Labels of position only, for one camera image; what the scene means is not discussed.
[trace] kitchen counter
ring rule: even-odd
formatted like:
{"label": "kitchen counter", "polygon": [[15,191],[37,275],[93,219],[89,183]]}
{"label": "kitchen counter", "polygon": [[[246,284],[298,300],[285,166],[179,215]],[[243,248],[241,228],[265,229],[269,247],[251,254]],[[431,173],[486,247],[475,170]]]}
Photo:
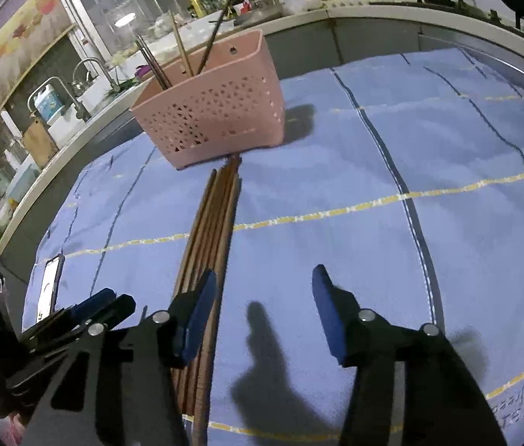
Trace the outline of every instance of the kitchen counter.
{"label": "kitchen counter", "polygon": [[[355,18],[401,20],[439,26],[441,28],[462,32],[462,34],[471,35],[472,37],[477,37],[481,40],[493,43],[496,46],[503,47],[504,49],[524,58],[524,38],[521,38],[519,35],[516,35],[515,32],[511,32],[502,26],[496,26],[486,21],[464,16],[462,14],[444,12],[427,7],[405,6],[403,4],[364,4],[319,9],[261,23],[253,28],[261,29],[265,35],[272,35],[316,22],[325,21],[330,23],[331,20]],[[221,38],[234,34],[236,31],[228,32],[227,34],[222,35]],[[132,65],[141,65],[145,63],[144,60],[138,62],[139,58],[141,58],[140,55],[133,56]],[[31,206],[35,203],[41,193],[46,190],[47,186],[55,178],[57,173],[59,173],[71,158],[97,133],[101,132],[117,116],[129,109],[140,95],[144,86],[145,83],[126,91],[118,97],[118,99],[91,118],[82,126],[79,132],[62,147],[43,171],[41,171],[41,174],[29,189],[28,193],[22,201],[20,201],[12,220],[5,229],[0,240],[0,253],[2,253],[10,241],[14,230],[16,230],[22,222]]]}

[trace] pink object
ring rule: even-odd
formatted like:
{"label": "pink object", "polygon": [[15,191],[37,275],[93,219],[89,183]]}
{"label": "pink object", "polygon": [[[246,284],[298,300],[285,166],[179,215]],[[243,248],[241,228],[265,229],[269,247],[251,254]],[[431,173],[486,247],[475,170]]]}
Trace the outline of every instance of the pink object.
{"label": "pink object", "polygon": [[[203,53],[189,55],[192,69]],[[189,78],[181,60],[163,70],[173,86],[151,80],[131,110],[176,169],[283,141],[284,99],[261,30],[215,43],[200,75]]]}

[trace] faucet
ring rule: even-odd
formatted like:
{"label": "faucet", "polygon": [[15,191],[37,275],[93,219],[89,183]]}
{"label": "faucet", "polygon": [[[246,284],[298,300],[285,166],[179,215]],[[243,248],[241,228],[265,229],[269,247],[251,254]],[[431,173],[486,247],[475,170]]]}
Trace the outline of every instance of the faucet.
{"label": "faucet", "polygon": [[78,70],[78,67],[80,67],[80,65],[84,64],[85,62],[95,62],[100,67],[100,69],[103,71],[103,74],[105,74],[105,77],[109,81],[109,85],[111,86],[112,91],[114,91],[115,94],[117,94],[121,90],[121,88],[119,87],[119,84],[113,80],[113,77],[110,76],[109,72],[107,72],[107,69],[105,69],[105,65],[103,64],[102,60],[96,57],[88,57],[78,62],[78,65],[75,66],[74,71],[72,72],[72,81],[73,82],[75,82],[76,70]]}
{"label": "faucet", "polygon": [[63,83],[63,81],[59,77],[49,77],[45,82],[38,86],[38,88],[35,89],[31,95],[29,95],[29,99],[26,101],[26,106],[29,108],[30,114],[32,115],[37,110],[33,101],[33,97],[51,80],[57,80],[64,88],[64,90],[67,92],[67,94],[70,96],[70,99],[72,99],[72,102],[74,103],[76,108],[76,117],[78,119],[84,120],[84,122],[90,119],[90,112],[87,111],[84,104],[75,97],[74,93],[70,91],[70,89]]}

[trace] plastic bag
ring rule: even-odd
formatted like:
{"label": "plastic bag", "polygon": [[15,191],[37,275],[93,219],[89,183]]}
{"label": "plastic bag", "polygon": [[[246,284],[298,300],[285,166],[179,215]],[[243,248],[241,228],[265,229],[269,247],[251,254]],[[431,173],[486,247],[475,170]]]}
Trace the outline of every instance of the plastic bag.
{"label": "plastic bag", "polygon": [[304,13],[322,8],[322,0],[287,0],[284,4],[284,14]]}

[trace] blue tablecloth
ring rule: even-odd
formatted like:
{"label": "blue tablecloth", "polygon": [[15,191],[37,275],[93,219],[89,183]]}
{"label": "blue tablecloth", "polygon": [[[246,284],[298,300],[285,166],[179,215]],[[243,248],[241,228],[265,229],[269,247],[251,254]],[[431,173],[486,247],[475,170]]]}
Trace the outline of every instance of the blue tablecloth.
{"label": "blue tablecloth", "polygon": [[[354,370],[330,356],[311,272],[391,323],[445,329],[510,445],[524,442],[524,91],[459,50],[282,81],[286,143],[243,154],[210,398],[210,445],[335,444]],[[148,136],[96,159],[42,240],[58,307],[109,287],[165,308],[220,161],[175,171]]]}

